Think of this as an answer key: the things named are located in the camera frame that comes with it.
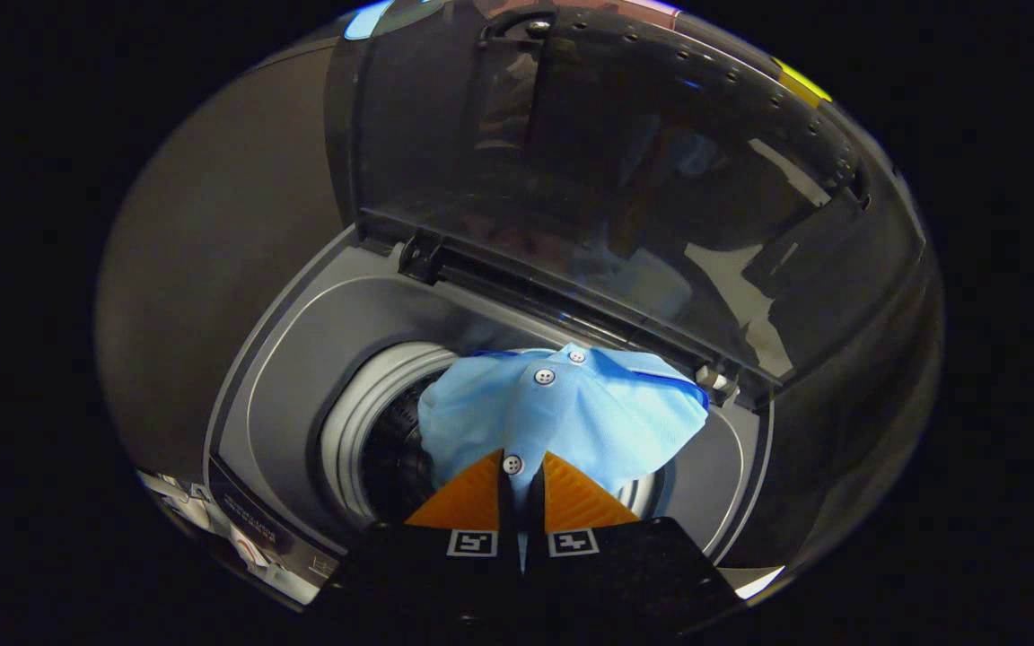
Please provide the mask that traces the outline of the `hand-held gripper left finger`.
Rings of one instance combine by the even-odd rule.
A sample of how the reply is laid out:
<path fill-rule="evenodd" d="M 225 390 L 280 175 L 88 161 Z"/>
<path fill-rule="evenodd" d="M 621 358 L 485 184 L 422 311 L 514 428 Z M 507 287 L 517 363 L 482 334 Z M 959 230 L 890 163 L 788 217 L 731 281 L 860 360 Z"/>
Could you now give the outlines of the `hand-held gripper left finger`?
<path fill-rule="evenodd" d="M 514 645 L 522 633 L 520 540 L 494 450 L 400 523 L 370 525 L 325 581 L 327 645 Z"/>

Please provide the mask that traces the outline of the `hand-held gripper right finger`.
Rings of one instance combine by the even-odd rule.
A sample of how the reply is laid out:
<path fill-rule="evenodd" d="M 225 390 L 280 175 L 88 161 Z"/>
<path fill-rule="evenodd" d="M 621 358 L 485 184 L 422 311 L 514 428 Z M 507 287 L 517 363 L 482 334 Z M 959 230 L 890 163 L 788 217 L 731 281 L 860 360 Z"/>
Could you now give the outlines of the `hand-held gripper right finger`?
<path fill-rule="evenodd" d="M 547 645 L 689 645 L 742 609 L 675 519 L 640 518 L 553 453 L 526 504 L 526 598 Z"/>

